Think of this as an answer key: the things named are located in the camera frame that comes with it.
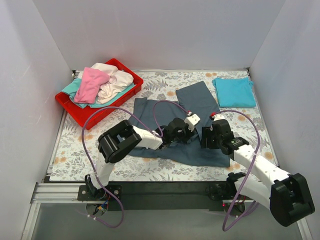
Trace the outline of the dark blue t-shirt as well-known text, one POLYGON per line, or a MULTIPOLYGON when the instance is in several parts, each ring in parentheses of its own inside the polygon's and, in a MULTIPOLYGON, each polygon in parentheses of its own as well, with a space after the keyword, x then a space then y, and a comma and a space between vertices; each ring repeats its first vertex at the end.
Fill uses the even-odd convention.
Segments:
MULTIPOLYGON (((174 142, 162 150, 137 147, 129 155, 141 158, 169 159, 190 166, 229 167, 230 159, 220 149, 201 148, 202 128, 209 127, 211 125, 209 115, 220 110, 206 84, 201 81, 178 89, 176 96, 177 104, 199 116, 200 123, 195 126, 197 133, 187 144, 174 142)), ((136 98, 134 100, 133 114, 151 130, 157 128, 153 116, 153 106, 156 106, 156 121, 161 126, 166 126, 174 118, 186 118, 185 112, 172 103, 157 103, 155 100, 145 97, 136 98)))

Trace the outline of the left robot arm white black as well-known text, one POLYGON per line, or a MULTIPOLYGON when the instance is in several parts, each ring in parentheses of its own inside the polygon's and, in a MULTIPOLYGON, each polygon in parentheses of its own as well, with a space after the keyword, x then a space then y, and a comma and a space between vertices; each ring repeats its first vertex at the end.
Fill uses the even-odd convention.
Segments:
POLYGON ((123 120, 98 138, 98 160, 94 165, 93 175, 85 176, 87 192, 95 199, 106 196, 106 186, 114 165, 124 159, 133 149, 144 148, 154 151, 167 149, 172 143, 187 143, 195 134, 196 125, 200 122, 198 115, 193 114, 185 119, 174 118, 168 125, 161 126, 159 131, 149 132, 123 120))

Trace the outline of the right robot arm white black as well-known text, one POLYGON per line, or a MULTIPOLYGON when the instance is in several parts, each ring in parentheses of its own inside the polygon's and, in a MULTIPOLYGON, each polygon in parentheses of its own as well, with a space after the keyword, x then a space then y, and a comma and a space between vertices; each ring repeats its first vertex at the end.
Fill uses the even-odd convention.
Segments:
POLYGON ((249 197, 269 209, 284 227, 315 212, 306 178, 300 173, 290 174, 258 155, 247 140, 234 136, 222 115, 218 115, 211 126, 202 128, 200 144, 202 148, 221 150, 259 179, 256 182, 245 173, 230 173, 226 186, 230 198, 249 197))

